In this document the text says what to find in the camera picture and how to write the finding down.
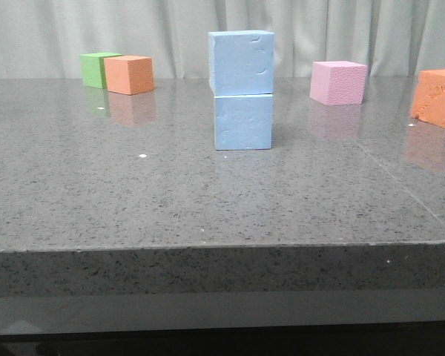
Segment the grey curtain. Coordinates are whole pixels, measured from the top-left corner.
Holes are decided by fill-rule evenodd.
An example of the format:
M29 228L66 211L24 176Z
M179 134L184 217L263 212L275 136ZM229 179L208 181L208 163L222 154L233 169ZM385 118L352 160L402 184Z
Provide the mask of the grey curtain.
M0 79L78 78L93 52L203 78L208 32L249 29L274 32L278 76L307 77L324 60L373 76L445 68L445 1L0 1Z

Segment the green foam cube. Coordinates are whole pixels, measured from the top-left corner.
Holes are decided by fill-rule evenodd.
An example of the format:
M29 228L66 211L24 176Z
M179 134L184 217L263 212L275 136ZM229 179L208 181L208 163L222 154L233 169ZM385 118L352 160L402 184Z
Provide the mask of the green foam cube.
M122 54L109 52L81 54L79 58L84 86L106 89L104 58L115 56L122 56Z

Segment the smooth orange foam cube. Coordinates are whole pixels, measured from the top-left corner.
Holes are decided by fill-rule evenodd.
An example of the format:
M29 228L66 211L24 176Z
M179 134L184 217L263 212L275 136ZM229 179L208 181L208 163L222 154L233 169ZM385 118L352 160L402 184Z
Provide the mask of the smooth orange foam cube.
M107 89L134 95L154 89L153 60L147 56L115 56L104 59Z

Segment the smooth blue foam cube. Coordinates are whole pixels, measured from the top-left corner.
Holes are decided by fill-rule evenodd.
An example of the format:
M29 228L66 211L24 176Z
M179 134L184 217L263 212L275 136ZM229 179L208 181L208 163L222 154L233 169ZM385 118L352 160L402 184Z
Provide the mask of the smooth blue foam cube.
M214 144L217 150L271 148L271 94L216 96Z

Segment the pink foam cube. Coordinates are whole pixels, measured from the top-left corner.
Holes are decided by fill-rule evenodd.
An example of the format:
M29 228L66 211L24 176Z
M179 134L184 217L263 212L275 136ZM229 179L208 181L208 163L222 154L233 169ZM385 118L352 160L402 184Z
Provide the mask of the pink foam cube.
M324 105L359 105L367 69L348 61L313 62L309 96Z

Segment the textured blue foam cube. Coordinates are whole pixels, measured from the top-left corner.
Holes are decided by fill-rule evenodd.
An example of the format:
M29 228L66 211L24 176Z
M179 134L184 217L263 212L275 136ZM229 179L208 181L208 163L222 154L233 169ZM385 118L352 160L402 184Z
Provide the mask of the textured blue foam cube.
M210 86L215 96L270 94L274 85L274 33L208 33Z

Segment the dented orange foam cube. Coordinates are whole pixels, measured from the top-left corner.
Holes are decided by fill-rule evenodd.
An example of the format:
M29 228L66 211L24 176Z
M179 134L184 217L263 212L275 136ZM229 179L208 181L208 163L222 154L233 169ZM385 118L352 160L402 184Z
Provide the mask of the dented orange foam cube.
M419 73L410 116L445 128L445 69Z

